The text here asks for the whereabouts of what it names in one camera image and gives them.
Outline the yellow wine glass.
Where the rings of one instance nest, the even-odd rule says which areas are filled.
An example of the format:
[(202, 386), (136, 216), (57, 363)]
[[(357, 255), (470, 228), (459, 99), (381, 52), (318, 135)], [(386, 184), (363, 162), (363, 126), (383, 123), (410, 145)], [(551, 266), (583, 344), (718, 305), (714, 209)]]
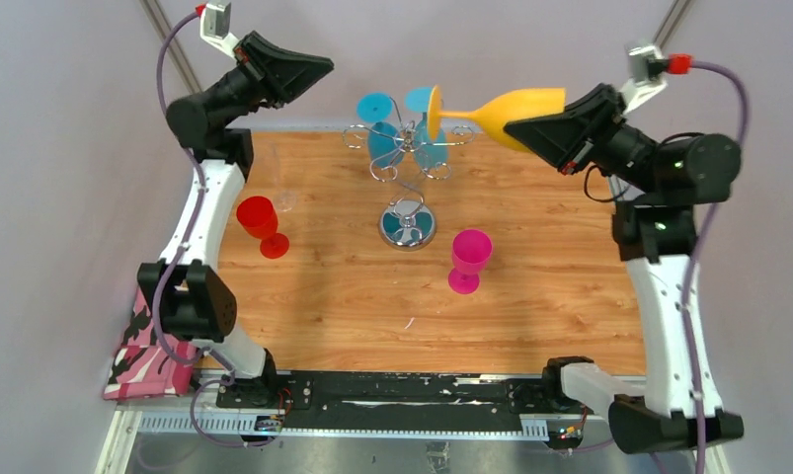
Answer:
[(439, 85), (432, 87), (427, 109), (427, 128), (438, 131), (443, 119), (463, 119), (478, 125), (490, 138), (514, 151), (529, 149), (504, 131), (509, 122), (560, 114), (565, 109), (565, 88), (527, 88), (502, 94), (474, 111), (452, 111), (442, 107)]

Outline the clear wine glass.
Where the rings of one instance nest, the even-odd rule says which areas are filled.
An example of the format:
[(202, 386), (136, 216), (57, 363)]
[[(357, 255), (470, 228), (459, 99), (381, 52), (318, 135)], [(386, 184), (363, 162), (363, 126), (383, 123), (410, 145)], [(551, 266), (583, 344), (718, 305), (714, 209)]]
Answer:
[(266, 147), (265, 161), (271, 178), (272, 201), (275, 209), (278, 212), (293, 210), (297, 203), (297, 194), (287, 186), (277, 148), (271, 142)]

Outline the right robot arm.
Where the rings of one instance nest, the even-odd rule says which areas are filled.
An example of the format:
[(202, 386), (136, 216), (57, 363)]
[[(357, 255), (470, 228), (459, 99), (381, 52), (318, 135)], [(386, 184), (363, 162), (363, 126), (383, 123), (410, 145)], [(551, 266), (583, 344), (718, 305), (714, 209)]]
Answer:
[(585, 166), (638, 191), (615, 203), (612, 238), (636, 294), (647, 380), (635, 389), (585, 356), (554, 357), (541, 398), (554, 412), (578, 402), (605, 418), (626, 454), (707, 447), (742, 437), (741, 416), (718, 394), (703, 342), (698, 295), (700, 236), (694, 210), (726, 201), (742, 168), (737, 140), (686, 132), (657, 141), (626, 121), (628, 105), (600, 84), (568, 102), (561, 88), (529, 89), (503, 132), (559, 173)]

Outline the red wine glass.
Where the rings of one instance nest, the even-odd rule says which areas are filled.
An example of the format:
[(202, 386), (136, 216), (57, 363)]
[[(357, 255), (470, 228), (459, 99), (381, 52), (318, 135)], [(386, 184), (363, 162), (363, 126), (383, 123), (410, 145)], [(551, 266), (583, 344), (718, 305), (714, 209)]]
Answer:
[(236, 209), (236, 218), (244, 230), (259, 241), (260, 253), (267, 259), (278, 259), (289, 249), (289, 239), (278, 232), (278, 215), (267, 197), (245, 198)]

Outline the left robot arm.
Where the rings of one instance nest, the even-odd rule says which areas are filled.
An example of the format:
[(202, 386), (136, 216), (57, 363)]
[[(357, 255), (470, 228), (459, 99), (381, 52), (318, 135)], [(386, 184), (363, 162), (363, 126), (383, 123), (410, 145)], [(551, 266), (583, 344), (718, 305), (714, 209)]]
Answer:
[(214, 84), (164, 105), (165, 119), (194, 168), (194, 181), (173, 238), (137, 282), (149, 304), (156, 341), (169, 359), (193, 365), (169, 337), (211, 356), (228, 371), (227, 391), (257, 408), (280, 393), (272, 354), (237, 322), (237, 301), (217, 272), (224, 229), (254, 160), (252, 133), (231, 122), (290, 104), (333, 71), (331, 59), (278, 47), (257, 32), (229, 40), (233, 68)]

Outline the pink wine glass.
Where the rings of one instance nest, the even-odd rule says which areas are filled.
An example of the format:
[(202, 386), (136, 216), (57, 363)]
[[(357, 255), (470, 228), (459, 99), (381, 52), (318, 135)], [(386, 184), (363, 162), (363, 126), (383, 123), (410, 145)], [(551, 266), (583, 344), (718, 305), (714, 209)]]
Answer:
[(452, 270), (447, 282), (458, 294), (470, 294), (480, 285), (480, 273), (486, 268), (494, 251), (491, 238), (479, 229), (466, 229), (452, 240)]

